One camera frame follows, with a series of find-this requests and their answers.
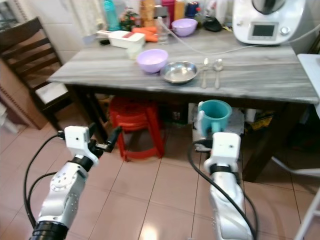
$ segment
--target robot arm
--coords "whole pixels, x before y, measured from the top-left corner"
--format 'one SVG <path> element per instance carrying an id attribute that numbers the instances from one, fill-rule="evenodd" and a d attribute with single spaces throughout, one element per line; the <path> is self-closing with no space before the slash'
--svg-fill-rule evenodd
<path id="1" fill-rule="evenodd" d="M 210 157 L 204 169 L 210 178 L 224 190 L 243 211 L 244 194 L 239 186 L 237 159 L 240 137 L 235 133 L 213 134 Z M 217 240 L 252 240 L 252 234 L 244 218 L 213 185 L 210 186 L 210 203 L 213 209 L 213 228 Z"/>
<path id="2" fill-rule="evenodd" d="M 30 240 L 64 240 L 77 211 L 80 195 L 85 188 L 88 172 L 99 163 L 104 152 L 111 152 L 121 127 L 114 130 L 106 144 L 96 144 L 90 139 L 90 129 L 69 126 L 64 130 L 66 146 L 74 154 L 50 182 L 49 193 Z"/>

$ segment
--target tiled floor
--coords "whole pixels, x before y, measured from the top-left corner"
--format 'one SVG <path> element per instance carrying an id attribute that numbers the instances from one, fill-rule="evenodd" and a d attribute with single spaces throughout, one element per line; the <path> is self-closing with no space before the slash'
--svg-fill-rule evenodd
<path id="1" fill-rule="evenodd" d="M 40 131 L 21 128 L 17 135 L 0 130 L 1 240 L 28 240 L 32 233 L 22 199 L 24 172 L 39 146 L 54 133 L 49 124 Z M 240 171 L 255 149 L 257 139 L 259 136 L 253 135 L 242 140 Z M 142 133 L 131 148 L 149 143 L 147 135 Z M 214 240 L 209 184 L 188 163 L 186 152 L 190 143 L 188 127 L 172 127 L 168 130 L 162 159 L 122 162 L 117 149 L 111 154 L 105 153 L 99 166 L 89 173 L 67 239 Z M 320 154 L 284 150 L 280 155 L 293 167 L 320 167 Z M 195 153 L 193 157 L 198 166 L 205 160 L 204 154 Z M 59 170 L 69 159 L 71 154 L 63 141 L 53 140 L 31 167 L 28 185 L 41 174 Z M 49 177 L 42 180 L 32 194 L 31 208 L 35 216 L 47 195 L 49 181 Z M 320 181 L 292 176 L 270 162 L 257 182 L 243 182 L 242 186 L 258 210 L 260 240 L 292 240 Z M 247 203 L 245 209 L 252 219 Z M 316 219 L 305 239 L 316 240 L 319 235 L 320 219 Z"/>

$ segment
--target teal bottle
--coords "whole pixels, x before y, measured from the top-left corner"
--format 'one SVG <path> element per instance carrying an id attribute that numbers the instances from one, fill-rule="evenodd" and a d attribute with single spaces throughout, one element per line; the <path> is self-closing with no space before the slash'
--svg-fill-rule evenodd
<path id="1" fill-rule="evenodd" d="M 120 30 L 120 24 L 116 13 L 116 7 L 112 0 L 104 0 L 104 11 L 106 14 L 108 31 Z"/>

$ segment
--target white curtain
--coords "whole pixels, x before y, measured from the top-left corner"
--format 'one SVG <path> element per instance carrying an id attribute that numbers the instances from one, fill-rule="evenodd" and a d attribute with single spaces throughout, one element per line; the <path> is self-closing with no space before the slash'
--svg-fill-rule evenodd
<path id="1" fill-rule="evenodd" d="M 106 29 L 103 0 L 64 0 L 63 2 L 83 37 Z"/>

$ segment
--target carrot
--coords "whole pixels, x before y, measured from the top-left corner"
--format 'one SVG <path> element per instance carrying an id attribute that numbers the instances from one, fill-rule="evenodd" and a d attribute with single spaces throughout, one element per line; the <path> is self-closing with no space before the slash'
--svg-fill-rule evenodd
<path id="1" fill-rule="evenodd" d="M 154 34 L 157 33 L 157 27 L 156 26 L 145 26 L 145 27 L 141 27 L 141 29 L 147 30 L 147 31 L 152 32 Z"/>
<path id="2" fill-rule="evenodd" d="M 145 40 L 147 42 L 157 43 L 158 42 L 158 36 L 157 35 L 145 35 Z"/>
<path id="3" fill-rule="evenodd" d="M 139 28 L 139 27 L 134 27 L 132 30 L 131 30 L 131 32 L 133 32 L 133 33 L 139 33 L 139 34 L 145 34 L 146 36 L 147 35 L 153 35 L 154 33 L 153 32 L 151 32 L 151 31 L 147 31 L 147 30 L 144 30 L 144 29 L 142 29 L 142 28 Z"/>

